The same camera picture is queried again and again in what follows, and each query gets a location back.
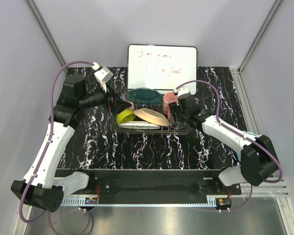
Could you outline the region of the yellow-green bowl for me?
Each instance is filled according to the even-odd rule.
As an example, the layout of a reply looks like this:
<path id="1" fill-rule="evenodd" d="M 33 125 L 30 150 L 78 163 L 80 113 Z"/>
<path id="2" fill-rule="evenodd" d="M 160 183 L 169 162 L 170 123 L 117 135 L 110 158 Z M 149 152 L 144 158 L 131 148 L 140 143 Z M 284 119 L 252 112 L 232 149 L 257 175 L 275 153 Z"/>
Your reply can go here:
<path id="1" fill-rule="evenodd" d="M 135 115 L 133 111 L 130 109 L 126 109 L 117 115 L 116 122 L 117 122 L 117 125 L 120 125 L 128 121 L 133 121 L 134 119 L 135 119 Z"/>

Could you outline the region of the red patterned bowl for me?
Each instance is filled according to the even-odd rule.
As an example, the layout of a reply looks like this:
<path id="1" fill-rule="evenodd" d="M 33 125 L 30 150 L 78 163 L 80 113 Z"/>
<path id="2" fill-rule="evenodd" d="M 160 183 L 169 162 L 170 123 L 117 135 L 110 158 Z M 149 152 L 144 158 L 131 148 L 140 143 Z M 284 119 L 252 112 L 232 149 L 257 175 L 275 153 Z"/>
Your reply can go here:
<path id="1" fill-rule="evenodd" d="M 132 110 L 132 111 L 138 109 L 137 103 L 128 100 L 125 96 L 122 96 L 121 99 L 122 99 L 122 101 L 125 101 L 127 103 L 125 109 Z"/>

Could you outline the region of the pink mug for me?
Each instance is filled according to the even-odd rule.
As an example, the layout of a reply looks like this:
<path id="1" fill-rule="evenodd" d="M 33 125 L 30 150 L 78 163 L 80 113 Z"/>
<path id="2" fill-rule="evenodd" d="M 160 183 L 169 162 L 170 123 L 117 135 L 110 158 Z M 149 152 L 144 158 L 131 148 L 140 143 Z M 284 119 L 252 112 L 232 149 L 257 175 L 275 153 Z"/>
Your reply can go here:
<path id="1" fill-rule="evenodd" d="M 163 113 L 167 116 L 168 120 L 171 120 L 171 112 L 169 104 L 176 103 L 177 102 L 177 95 L 175 95 L 173 92 L 168 92 L 163 95 Z"/>

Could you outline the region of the white watermelon plate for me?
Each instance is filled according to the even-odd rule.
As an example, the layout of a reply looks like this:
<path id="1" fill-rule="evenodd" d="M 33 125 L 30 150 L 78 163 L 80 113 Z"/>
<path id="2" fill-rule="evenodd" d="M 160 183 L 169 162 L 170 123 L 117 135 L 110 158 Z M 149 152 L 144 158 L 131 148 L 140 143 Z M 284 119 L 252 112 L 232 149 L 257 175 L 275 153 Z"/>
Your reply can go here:
<path id="1" fill-rule="evenodd" d="M 157 130 L 160 129 L 161 126 L 152 124 L 146 121 L 128 121 L 119 124 L 120 128 L 125 129 L 135 129 L 135 130 Z"/>

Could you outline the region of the teal scalloped plate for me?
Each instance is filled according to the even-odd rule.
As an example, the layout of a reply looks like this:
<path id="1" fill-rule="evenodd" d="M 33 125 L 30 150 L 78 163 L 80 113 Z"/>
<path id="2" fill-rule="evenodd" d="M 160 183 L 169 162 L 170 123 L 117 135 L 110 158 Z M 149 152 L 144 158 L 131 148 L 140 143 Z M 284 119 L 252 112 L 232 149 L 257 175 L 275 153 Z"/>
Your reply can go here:
<path id="1" fill-rule="evenodd" d="M 147 105 L 159 104 L 163 99 L 158 91 L 148 88 L 130 90 L 125 94 L 125 97 L 128 101 Z"/>

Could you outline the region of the orange floral plate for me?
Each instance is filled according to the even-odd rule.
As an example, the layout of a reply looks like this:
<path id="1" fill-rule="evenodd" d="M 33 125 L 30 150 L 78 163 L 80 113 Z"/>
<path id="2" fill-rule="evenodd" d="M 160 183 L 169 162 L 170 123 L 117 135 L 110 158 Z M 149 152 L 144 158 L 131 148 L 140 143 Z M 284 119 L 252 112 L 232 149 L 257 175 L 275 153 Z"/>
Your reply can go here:
<path id="1" fill-rule="evenodd" d="M 155 125 L 165 126 L 169 127 L 170 122 L 168 119 L 161 113 L 147 109 L 147 108 L 141 108 L 133 111 L 133 114 L 144 121 L 150 122 Z"/>

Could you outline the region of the clear drinking glass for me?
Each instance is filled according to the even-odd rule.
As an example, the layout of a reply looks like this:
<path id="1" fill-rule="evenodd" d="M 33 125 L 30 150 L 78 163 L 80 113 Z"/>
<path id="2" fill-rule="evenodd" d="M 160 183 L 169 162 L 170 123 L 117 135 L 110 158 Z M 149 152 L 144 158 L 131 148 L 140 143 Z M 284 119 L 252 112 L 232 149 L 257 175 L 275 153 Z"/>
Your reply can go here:
<path id="1" fill-rule="evenodd" d="M 180 130 L 186 127 L 186 122 L 185 121 L 171 121 L 171 127 L 174 130 Z"/>

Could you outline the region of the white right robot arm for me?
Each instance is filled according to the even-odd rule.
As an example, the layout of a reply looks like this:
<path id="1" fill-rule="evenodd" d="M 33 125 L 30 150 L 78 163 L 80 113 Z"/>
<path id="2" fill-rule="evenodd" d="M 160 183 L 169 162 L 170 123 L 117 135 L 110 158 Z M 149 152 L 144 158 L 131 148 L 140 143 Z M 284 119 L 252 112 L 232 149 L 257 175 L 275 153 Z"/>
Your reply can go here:
<path id="1" fill-rule="evenodd" d="M 237 153 L 239 164 L 223 169 L 213 181 L 213 190 L 224 194 L 230 186 L 249 183 L 259 186 L 281 169 L 273 144 L 265 135 L 241 131 L 208 110 L 202 110 L 190 92 L 175 92 L 177 102 L 170 104 L 171 114 L 178 122 L 212 136 Z"/>

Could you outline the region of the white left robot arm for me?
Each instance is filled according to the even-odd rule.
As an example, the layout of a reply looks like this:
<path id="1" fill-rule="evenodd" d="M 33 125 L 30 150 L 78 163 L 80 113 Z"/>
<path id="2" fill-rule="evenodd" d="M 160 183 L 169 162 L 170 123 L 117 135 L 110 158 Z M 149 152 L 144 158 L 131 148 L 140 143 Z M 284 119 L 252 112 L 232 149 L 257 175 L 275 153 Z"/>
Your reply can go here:
<path id="1" fill-rule="evenodd" d="M 95 75 L 99 83 L 93 92 L 86 91 L 86 79 L 81 74 L 66 77 L 53 113 L 50 115 L 48 130 L 37 157 L 22 180 L 15 180 L 11 191 L 26 204 L 45 211 L 55 212 L 63 198 L 82 190 L 86 194 L 96 189 L 92 173 L 74 172 L 55 180 L 55 173 L 67 143 L 85 116 L 88 108 L 102 105 L 116 115 L 130 104 L 120 98 L 120 91 L 112 82 L 111 75 Z"/>

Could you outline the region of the white dry-erase board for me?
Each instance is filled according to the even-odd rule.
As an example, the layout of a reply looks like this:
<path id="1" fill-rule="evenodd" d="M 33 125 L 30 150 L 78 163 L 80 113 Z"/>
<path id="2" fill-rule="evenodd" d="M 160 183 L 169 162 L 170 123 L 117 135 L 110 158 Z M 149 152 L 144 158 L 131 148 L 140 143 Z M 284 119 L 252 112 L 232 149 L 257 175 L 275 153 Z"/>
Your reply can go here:
<path id="1" fill-rule="evenodd" d="M 128 46 L 127 88 L 166 93 L 196 79 L 197 48 L 187 46 Z"/>

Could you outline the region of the teal cat-ear headphones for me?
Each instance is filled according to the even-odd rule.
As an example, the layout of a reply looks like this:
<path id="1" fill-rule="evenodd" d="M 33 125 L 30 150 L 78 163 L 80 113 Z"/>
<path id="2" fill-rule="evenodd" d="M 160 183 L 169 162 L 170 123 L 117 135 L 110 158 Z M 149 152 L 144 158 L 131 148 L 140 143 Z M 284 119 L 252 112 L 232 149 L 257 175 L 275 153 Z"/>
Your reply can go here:
<path id="1" fill-rule="evenodd" d="M 256 141 L 256 137 L 260 137 L 260 136 L 261 135 L 257 135 L 257 134 L 252 133 L 252 132 L 243 131 L 242 132 L 242 136 L 238 136 L 237 137 L 240 148 L 236 151 L 236 154 L 237 154 L 238 161 L 240 163 L 242 162 L 242 154 L 241 154 L 241 151 L 243 150 L 244 146 L 245 145 L 251 145 L 252 144 L 252 142 L 250 142 L 247 139 L 244 139 L 244 137 L 247 137 L 247 138 L 251 139 L 252 141 Z"/>

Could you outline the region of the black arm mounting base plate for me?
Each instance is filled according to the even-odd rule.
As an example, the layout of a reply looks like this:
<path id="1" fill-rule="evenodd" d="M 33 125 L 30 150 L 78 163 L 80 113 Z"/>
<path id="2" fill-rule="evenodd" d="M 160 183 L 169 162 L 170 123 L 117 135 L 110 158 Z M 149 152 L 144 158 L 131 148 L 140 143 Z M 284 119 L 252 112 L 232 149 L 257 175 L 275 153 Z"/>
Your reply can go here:
<path id="1" fill-rule="evenodd" d="M 218 170 L 92 169 L 101 204 L 206 203 L 208 195 L 241 195 L 238 184 L 222 186 Z"/>

